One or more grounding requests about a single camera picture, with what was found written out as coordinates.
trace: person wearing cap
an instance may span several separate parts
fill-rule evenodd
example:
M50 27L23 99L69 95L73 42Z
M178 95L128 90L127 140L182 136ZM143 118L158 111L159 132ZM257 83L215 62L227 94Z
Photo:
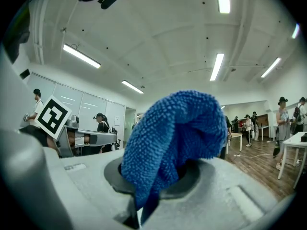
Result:
M258 141L258 136L259 136L259 128L258 128L258 118L257 118L257 113L253 112L253 116L251 117L251 121L254 124L255 127L255 135L253 137L254 141Z
M299 100L299 104L297 104L297 107L299 109L299 117L296 120L297 124L295 126L295 130L294 130L293 135L296 135L298 132L304 131L305 116L307 116L307 112L306 112L306 109L304 107L305 102L306 102L306 99L304 97L302 97Z
M39 114L39 112L42 110L43 102L40 99L41 93L39 89L33 90L33 94L34 94L34 99L36 100L36 103L34 105L32 114L26 118L26 121L29 121L29 125L33 125L37 128L40 128L39 125L35 122L35 118L37 114Z
M239 133L238 116L234 118L233 122L235 124L235 133Z
M248 144L246 145L247 147L251 146L251 142L250 142L250 132L251 132L251 119L249 118L249 115L246 114L245 115L246 118L246 123L244 124L246 127L246 139L248 140Z
M288 111L286 109L286 102L288 100L285 99L283 96L280 97L278 105L279 109L276 113L276 122L278 124L278 140L279 140L279 146L280 146L280 152L277 155L277 164L276 169L281 169L281 162L283 157L283 150L284 150L284 144L283 142L290 138L290 118Z

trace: blue towel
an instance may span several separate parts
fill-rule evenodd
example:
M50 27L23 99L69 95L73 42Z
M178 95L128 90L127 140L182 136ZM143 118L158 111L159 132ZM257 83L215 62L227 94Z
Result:
M226 140L221 107L209 94L179 91L157 101L135 126L124 153L122 176L136 186L140 209L175 183L188 159L216 157Z

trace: white shirt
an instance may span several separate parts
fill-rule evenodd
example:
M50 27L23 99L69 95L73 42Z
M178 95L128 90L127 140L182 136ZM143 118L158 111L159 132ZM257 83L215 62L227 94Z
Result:
M306 115L306 110L305 107L301 104L298 104L299 106L299 115L301 116L301 121L297 122L298 125L303 125L304 124L304 115Z
M42 111L42 109L43 109L43 102L41 100L39 100L38 102L35 103L34 110L33 110L32 114L30 116L35 115L35 113L39 114ZM35 122L34 119L30 119L29 124L34 125L36 127L39 127L39 125Z
M249 130L251 130L251 119L249 119L249 120L246 120L246 131L249 131Z

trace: black cap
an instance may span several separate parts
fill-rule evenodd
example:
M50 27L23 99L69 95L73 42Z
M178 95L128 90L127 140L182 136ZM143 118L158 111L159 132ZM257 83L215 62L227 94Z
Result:
M280 102L287 102L288 99L285 99L283 96L279 98L278 105L280 105Z

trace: black bag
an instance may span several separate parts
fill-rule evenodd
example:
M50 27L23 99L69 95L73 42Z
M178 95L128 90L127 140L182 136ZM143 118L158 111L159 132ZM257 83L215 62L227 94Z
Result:
M302 121L302 117L300 115L301 111L299 110L300 107L301 107L301 105L300 106L297 105L294 109L293 117L295 117L295 122L301 122Z
M275 158L277 156L277 154L280 152L280 146L279 146L279 128L277 127L276 129L276 142L275 142L275 148L273 151L273 157Z

